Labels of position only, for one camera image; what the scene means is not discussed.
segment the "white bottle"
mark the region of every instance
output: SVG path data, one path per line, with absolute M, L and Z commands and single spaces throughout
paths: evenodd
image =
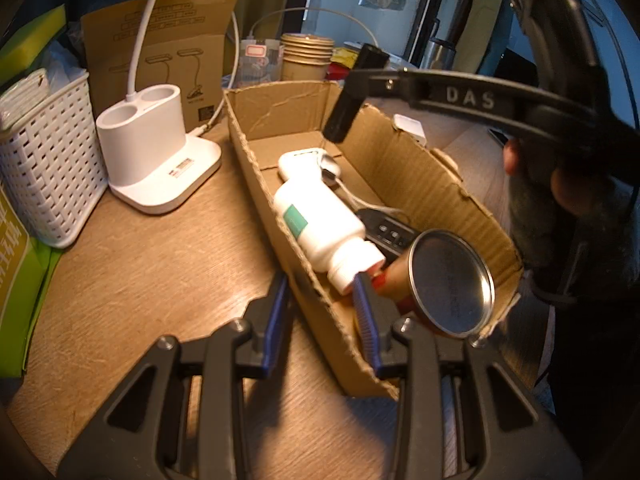
M 294 176 L 273 197 L 273 205 L 316 272 L 342 295 L 358 272 L 375 273 L 384 255 L 364 240 L 360 219 L 318 178 Z

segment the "metal can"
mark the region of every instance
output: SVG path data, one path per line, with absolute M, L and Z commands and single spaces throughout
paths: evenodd
M 494 307 L 494 280 L 484 260 L 445 230 L 421 233 L 373 286 L 401 314 L 415 312 L 432 330 L 454 338 L 479 332 Z

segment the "can rim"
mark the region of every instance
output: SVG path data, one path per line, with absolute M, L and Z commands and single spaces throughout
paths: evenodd
M 467 330 L 466 332 L 452 332 L 451 330 L 444 328 L 440 323 L 438 323 L 436 320 L 433 319 L 428 309 L 424 306 L 424 303 L 422 302 L 422 298 L 420 298 L 420 296 L 417 293 L 417 288 L 415 286 L 415 280 L 414 280 L 414 266 L 412 265 L 412 263 L 414 260 L 416 247 L 418 246 L 420 241 L 423 240 L 423 238 L 426 238 L 429 235 L 431 236 L 445 235 L 446 237 L 455 241 L 459 245 L 463 246 L 466 249 L 466 252 L 473 258 L 476 264 L 476 267 L 479 269 L 479 272 L 482 272 L 484 278 L 487 280 L 489 284 L 490 306 L 488 308 L 484 307 L 484 313 L 482 314 L 480 321 L 472 329 Z M 462 239 L 457 234 L 451 231 L 447 231 L 445 229 L 428 229 L 426 231 L 423 231 L 418 235 L 418 237 L 411 244 L 411 248 L 409 249 L 408 264 L 409 264 L 409 282 L 411 285 L 411 292 L 412 292 L 412 295 L 414 296 L 415 304 L 420 309 L 421 314 L 426 316 L 429 319 L 429 322 L 433 323 L 433 325 L 436 326 L 438 330 L 441 330 L 443 333 L 450 335 L 452 337 L 455 337 L 458 339 L 465 339 L 470 335 L 479 333 L 482 330 L 482 328 L 487 324 L 494 310 L 494 304 L 495 304 L 494 278 L 492 277 L 486 262 L 482 259 L 480 254 L 478 254 L 478 252 L 466 240 Z

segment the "white pen holder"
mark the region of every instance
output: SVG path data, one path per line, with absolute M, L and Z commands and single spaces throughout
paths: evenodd
M 186 134 L 176 85 L 114 104 L 96 127 L 111 190 L 145 213 L 177 208 L 220 166 L 216 143 Z

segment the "wooden table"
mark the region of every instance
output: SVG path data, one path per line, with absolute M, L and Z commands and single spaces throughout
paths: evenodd
M 402 112 L 402 105 L 383 108 Z M 411 115 L 423 120 L 431 145 L 457 160 L 468 189 L 505 224 L 498 144 L 478 126 Z M 267 291 L 277 261 L 226 125 L 207 135 L 222 146 L 222 167 L 181 208 L 144 216 L 107 192 L 60 261 L 34 334 L 28 373 L 9 405 L 20 434 L 51 470 L 156 338 L 206 336 Z M 509 335 L 500 344 L 531 385 L 546 313 L 536 318 L 542 341 L 530 348 L 532 311 L 519 310 L 525 312 L 527 336 L 519 337 L 525 332 L 512 314 Z M 297 308 L 294 316 L 284 370 L 247 388 L 255 477 L 382 477 L 394 439 L 395 403 L 343 396 Z M 519 348 L 518 341 L 528 346 Z

